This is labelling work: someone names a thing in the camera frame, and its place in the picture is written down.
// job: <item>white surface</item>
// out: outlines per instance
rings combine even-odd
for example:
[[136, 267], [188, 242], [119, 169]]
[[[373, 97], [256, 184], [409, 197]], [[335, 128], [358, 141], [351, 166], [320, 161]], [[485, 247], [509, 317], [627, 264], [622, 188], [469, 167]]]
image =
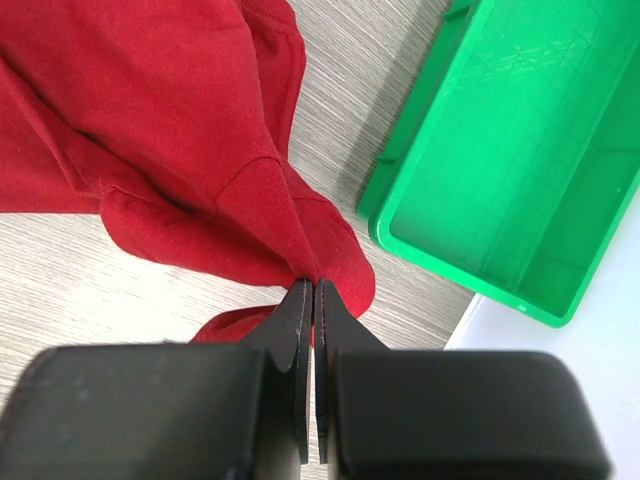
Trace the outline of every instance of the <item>white surface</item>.
[[449, 349], [540, 350], [577, 377], [616, 480], [640, 478], [640, 195], [573, 320], [555, 330], [477, 295]]

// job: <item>gray tabletop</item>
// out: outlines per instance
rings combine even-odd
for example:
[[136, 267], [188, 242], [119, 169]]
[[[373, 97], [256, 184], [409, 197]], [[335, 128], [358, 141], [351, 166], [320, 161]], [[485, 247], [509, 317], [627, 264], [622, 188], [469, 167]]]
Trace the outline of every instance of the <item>gray tabletop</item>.
[[[374, 246], [355, 206], [449, 1], [292, 3], [308, 64], [291, 162], [337, 204], [375, 268], [363, 322], [391, 347], [441, 348], [470, 292]], [[131, 257], [93, 216], [2, 215], [0, 238], [0, 405], [47, 346], [188, 340], [221, 311], [283, 294]], [[325, 469], [310, 465], [305, 478], [326, 478]]]

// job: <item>wood grain surface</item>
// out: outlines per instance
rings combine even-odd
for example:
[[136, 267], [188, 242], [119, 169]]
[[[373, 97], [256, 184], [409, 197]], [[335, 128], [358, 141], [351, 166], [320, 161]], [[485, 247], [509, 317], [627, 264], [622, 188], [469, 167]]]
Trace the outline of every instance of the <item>wood grain surface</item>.
[[[338, 205], [374, 265], [377, 296], [362, 321], [391, 347], [441, 348], [470, 292], [374, 246], [355, 206], [449, 2], [292, 3], [308, 66], [291, 161]], [[94, 216], [2, 215], [0, 239], [0, 406], [47, 346], [188, 340], [219, 312], [283, 294], [129, 256]], [[326, 478], [312, 453], [304, 478]]]

